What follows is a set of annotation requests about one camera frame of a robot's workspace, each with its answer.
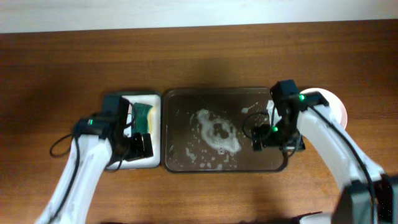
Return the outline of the green yellow sponge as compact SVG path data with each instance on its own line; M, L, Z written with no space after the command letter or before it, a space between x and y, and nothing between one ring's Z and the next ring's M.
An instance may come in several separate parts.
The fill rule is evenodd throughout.
M152 108L152 105L143 103L133 104L134 124L131 126L132 133L150 133L150 112Z

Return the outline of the pink plate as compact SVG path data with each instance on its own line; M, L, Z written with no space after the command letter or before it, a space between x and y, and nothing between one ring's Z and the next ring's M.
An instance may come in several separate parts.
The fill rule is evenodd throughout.
M343 129L346 129L348 124L348 114L343 102L332 92L322 88L308 88L302 90L301 94L307 94L312 92L321 93L325 99L329 102L330 108Z

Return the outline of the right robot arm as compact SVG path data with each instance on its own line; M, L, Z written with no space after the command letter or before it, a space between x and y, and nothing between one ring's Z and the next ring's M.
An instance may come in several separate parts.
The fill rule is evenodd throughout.
M341 127L329 101L318 91L302 94L293 80L278 81L270 89L271 121L252 128L254 151L277 146L298 149L307 138L317 150L341 190L333 213L294 217L292 223L397 223L397 176L389 176L371 160Z

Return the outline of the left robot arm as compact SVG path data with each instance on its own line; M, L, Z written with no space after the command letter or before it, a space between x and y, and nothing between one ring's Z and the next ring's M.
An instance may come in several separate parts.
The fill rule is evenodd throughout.
M103 172L160 164L161 97L119 92L101 111L80 119L68 134L67 164L37 223L84 223Z

